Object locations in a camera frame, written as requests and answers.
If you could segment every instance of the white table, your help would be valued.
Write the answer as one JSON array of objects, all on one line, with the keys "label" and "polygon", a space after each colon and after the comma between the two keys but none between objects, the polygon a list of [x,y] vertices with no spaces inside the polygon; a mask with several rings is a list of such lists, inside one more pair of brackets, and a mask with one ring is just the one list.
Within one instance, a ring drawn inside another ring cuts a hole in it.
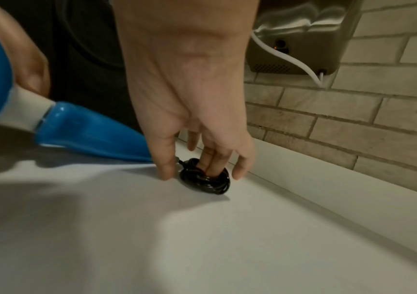
[{"label": "white table", "polygon": [[256,176],[213,196],[28,139],[0,129],[0,294],[417,293],[417,254]]}]

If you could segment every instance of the hand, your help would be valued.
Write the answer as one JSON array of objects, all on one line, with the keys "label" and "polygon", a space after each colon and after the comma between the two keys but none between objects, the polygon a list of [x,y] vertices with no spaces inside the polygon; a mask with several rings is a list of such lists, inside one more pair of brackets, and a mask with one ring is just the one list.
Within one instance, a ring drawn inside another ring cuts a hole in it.
[{"label": "hand", "polygon": [[15,83],[24,89],[48,96],[48,61],[23,28],[0,8],[0,43],[10,59]]},{"label": "hand", "polygon": [[162,179],[175,173],[174,134],[202,134],[198,167],[218,176],[233,151],[233,178],[252,167],[244,56],[258,0],[115,0],[129,92]]}]

